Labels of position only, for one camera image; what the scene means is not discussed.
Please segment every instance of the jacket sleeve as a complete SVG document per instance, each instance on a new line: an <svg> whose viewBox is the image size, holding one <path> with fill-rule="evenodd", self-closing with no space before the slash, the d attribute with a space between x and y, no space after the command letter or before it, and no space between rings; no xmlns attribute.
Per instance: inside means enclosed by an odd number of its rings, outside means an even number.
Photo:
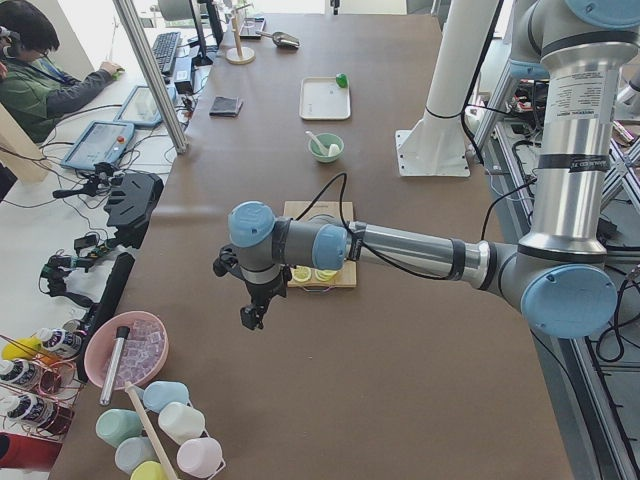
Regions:
<svg viewBox="0 0 640 480"><path fill-rule="evenodd" d="M82 82L54 90L47 95L47 116L55 117L80 110L113 81L106 70L87 75Z"/></svg>

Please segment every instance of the blue joint cap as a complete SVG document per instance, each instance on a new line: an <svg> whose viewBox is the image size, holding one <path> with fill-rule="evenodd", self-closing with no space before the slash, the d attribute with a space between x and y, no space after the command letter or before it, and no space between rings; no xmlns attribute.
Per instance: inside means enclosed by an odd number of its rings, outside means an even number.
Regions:
<svg viewBox="0 0 640 480"><path fill-rule="evenodd" d="M640 25L639 0L564 0L585 23L607 30L625 30Z"/></svg>
<svg viewBox="0 0 640 480"><path fill-rule="evenodd" d="M323 225L313 242L313 266L319 270L340 270L346 251L347 231L337 225Z"/></svg>
<svg viewBox="0 0 640 480"><path fill-rule="evenodd" d="M262 202L244 202L229 214L229 239L240 248L253 247L267 238L276 223L271 208Z"/></svg>
<svg viewBox="0 0 640 480"><path fill-rule="evenodd" d="M546 80L549 72L539 63L523 62L509 59L509 72L513 78L526 78L529 80Z"/></svg>
<svg viewBox="0 0 640 480"><path fill-rule="evenodd" d="M563 265L540 275L524 291L522 315L534 330L581 338L603 328L616 309L609 276L590 265Z"/></svg>

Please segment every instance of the white tray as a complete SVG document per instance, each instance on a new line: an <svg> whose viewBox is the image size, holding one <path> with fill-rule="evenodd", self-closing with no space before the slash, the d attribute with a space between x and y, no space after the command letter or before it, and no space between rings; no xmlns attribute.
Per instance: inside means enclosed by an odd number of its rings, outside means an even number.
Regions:
<svg viewBox="0 0 640 480"><path fill-rule="evenodd" d="M305 120L344 120L351 116L349 87L335 77L306 77L300 87L300 116Z"/></svg>

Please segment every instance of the person's hand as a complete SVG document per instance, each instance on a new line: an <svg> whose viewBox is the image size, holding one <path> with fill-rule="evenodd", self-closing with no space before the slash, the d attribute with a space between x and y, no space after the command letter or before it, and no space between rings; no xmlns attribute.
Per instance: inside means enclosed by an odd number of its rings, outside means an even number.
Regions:
<svg viewBox="0 0 640 480"><path fill-rule="evenodd" d="M100 64L100 70L109 72L109 75L115 75L119 70L124 70L120 65L113 62L102 62Z"/></svg>

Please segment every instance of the white desk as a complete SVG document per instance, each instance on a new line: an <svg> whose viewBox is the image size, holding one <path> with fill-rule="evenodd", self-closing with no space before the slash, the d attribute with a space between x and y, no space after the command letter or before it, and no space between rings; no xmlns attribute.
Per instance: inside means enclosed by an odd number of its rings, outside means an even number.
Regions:
<svg viewBox="0 0 640 480"><path fill-rule="evenodd" d="M184 30L183 41L189 35L190 30ZM129 52L129 57L117 58L117 55L114 56L114 61L122 65L125 72L85 106L83 111L102 105L122 104L134 86L145 84L131 49L116 44L114 51ZM185 54L188 54L188 48L177 52L177 55ZM209 68L198 69L194 84L196 91L206 81ZM75 142L91 121L111 121L117 111L117 107L103 108L62 120L43 145L48 142ZM166 136L164 125L160 125L153 131L138 129L135 138L128 147L131 148L140 140L143 140L142 143L136 147L139 156L135 154L135 160L128 168L156 173L163 180L166 180L176 154L171 140ZM69 148L71 148L70 145L52 144L44 147L44 154L57 162ZM129 164L131 158L130 154L125 155L120 165ZM61 177L49 173L45 180L38 184L25 185L17 182L5 200L19 205L37 205L51 201L51 192L54 190L74 188L78 179L73 170L63 169L56 164L52 164L52 168ZM106 227L108 215L102 208L104 201L106 201L105 197L91 198L82 195L81 198L73 196L64 201L56 200L47 205L30 209L15 207L6 202L0 203L0 252L4 259L4 273L0 275L1 335L12 339L28 337L41 327L59 328L68 320L82 318L85 309L78 307L71 300L64 297L51 298L40 293L38 277L48 258L57 251L64 250L65 254L73 255L73 240L83 236L86 232L96 230L103 240L107 232L109 237L113 236L115 230ZM88 221L82 218L72 206L89 219L91 227ZM135 250L128 250L135 256ZM117 254L122 251L125 249L119 248L116 252L111 253L107 258L99 261L89 273L84 273L83 270L74 271L66 279L68 290L87 295L94 302L97 302L104 289L106 279L111 273L114 260ZM41 285L46 291L45 280L42 280ZM5 345L6 342L0 339L0 349ZM4 394L3 388L0 387L0 396L4 396ZM8 430L21 432L19 427ZM0 470L0 477L3 480L41 480L47 476L46 473Z"/></svg>

